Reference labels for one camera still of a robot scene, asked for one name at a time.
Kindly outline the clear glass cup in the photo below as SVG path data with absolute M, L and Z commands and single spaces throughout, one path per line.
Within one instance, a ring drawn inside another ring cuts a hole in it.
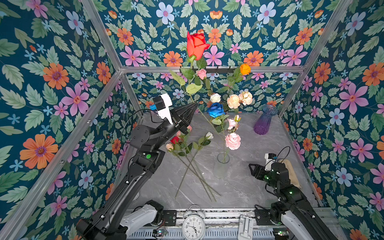
M 214 174 L 217 178 L 221 179 L 227 176 L 230 168 L 230 155 L 228 151 L 220 153 L 217 156 L 215 163 Z

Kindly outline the pink double carnation stem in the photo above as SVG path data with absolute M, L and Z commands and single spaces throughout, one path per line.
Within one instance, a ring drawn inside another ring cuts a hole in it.
M 229 151 L 237 150 L 241 146 L 241 137 L 237 133 L 239 129 L 240 116 L 224 115 L 221 123 L 221 131 L 224 136 L 224 155 L 223 163 L 227 163 L 230 160 Z

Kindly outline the pink rose stem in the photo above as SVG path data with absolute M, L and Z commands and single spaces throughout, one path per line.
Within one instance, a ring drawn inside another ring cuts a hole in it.
M 195 84 L 206 90 L 210 102 L 213 103 L 212 96 L 214 95 L 214 92 L 209 74 L 207 73 L 206 69 L 200 69 L 196 72 Z

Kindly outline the cream double-bloom flower stem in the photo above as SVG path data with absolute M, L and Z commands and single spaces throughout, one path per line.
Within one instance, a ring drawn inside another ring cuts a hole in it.
M 227 98 L 227 105 L 231 110 L 234 110 L 236 113 L 239 111 L 241 105 L 247 106 L 253 102 L 253 95 L 244 91 L 238 95 L 232 94 Z

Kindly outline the red rose stem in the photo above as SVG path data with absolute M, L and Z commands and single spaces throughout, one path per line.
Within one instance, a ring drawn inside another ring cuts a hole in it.
M 203 33 L 197 33 L 191 35 L 190 33 L 187 33 L 187 54 L 188 54 L 188 62 L 191 64 L 190 68 L 197 67 L 200 69 L 205 69 L 207 67 L 207 61 L 204 58 L 204 56 L 207 55 L 205 52 L 211 48 L 213 51 L 217 48 L 215 46 L 211 46 L 207 43 L 205 36 Z M 170 74 L 172 75 L 173 79 L 179 83 L 180 87 L 182 88 L 182 91 L 184 91 L 186 94 L 188 94 L 190 97 L 195 96 L 198 91 L 203 89 L 200 86 L 197 86 L 195 84 L 195 75 L 182 75 L 179 76 L 176 72 L 170 71 Z

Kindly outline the yellow rose stem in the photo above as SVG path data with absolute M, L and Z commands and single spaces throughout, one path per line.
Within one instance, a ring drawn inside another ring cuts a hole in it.
M 232 90 L 236 83 L 240 83 L 244 76 L 249 75 L 251 73 L 251 67 L 248 64 L 242 64 L 238 67 L 234 73 L 229 74 L 227 77 L 228 80 L 228 93 Z

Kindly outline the dark pink ribbed glass vase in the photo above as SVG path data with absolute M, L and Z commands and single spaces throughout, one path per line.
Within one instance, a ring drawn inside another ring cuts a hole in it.
M 223 104 L 221 103 L 215 103 L 215 111 L 216 111 L 216 117 L 219 117 L 219 116 L 222 116 L 222 115 L 225 115 L 226 112 L 225 112 L 225 108 L 223 106 Z

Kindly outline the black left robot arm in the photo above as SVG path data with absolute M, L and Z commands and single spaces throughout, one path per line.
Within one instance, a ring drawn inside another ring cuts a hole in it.
M 143 185 L 161 165 L 165 152 L 160 148 L 178 131 L 186 133 L 198 105 L 192 103 L 171 110 L 171 119 L 157 128 L 138 125 L 132 131 L 131 146 L 137 149 L 133 162 L 106 203 L 89 219 L 79 220 L 76 229 L 84 240 L 125 240 L 145 225 L 163 221 L 164 207 L 146 202 L 125 220 L 128 207 Z

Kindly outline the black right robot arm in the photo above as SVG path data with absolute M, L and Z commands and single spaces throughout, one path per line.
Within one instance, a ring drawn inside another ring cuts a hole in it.
M 277 202 L 271 204 L 270 219 L 286 226 L 298 240 L 335 240 L 307 197 L 291 184 L 289 170 L 283 163 L 273 163 L 269 171 L 264 166 L 249 164 L 251 175 L 274 189 Z

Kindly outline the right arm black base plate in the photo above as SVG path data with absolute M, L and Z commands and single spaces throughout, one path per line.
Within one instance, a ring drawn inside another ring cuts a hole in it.
M 282 224 L 273 222 L 268 210 L 255 209 L 254 214 L 258 226 L 280 226 Z

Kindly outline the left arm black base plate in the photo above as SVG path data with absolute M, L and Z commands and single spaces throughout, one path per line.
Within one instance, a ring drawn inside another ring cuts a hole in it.
M 163 220 L 164 226 L 166 227 L 174 227 L 177 223 L 177 210 L 164 210 L 163 211 Z

